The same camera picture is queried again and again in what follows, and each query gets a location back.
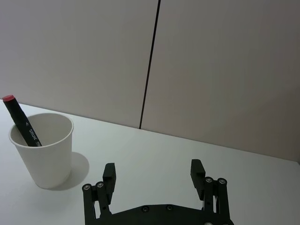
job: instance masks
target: white table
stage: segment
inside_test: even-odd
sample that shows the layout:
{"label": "white table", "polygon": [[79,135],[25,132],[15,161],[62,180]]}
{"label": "white table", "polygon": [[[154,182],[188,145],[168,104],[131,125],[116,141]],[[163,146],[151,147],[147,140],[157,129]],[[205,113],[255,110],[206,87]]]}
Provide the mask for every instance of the white table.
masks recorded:
{"label": "white table", "polygon": [[[21,107],[28,116],[51,112]],[[193,158],[201,159],[207,176],[228,180],[236,225],[299,224],[300,166],[295,162],[69,116],[75,124],[72,177],[62,187],[44,190],[10,143],[13,121],[0,103],[0,224],[84,225],[81,187],[102,180],[108,162],[115,162],[117,171],[112,213],[165,203],[200,209],[190,178]]]}

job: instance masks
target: black marker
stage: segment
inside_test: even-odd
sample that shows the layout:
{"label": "black marker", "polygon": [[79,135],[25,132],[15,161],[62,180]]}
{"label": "black marker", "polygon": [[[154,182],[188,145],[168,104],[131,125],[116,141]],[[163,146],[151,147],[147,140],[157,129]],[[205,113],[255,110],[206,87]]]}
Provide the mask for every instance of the black marker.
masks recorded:
{"label": "black marker", "polygon": [[31,147],[42,146],[41,142],[38,139],[38,136],[34,132],[31,124],[29,123],[28,118],[21,109],[19,103],[13,95],[7,95],[3,97],[3,102],[8,109],[11,118],[15,122],[16,127],[20,131],[22,137]]}

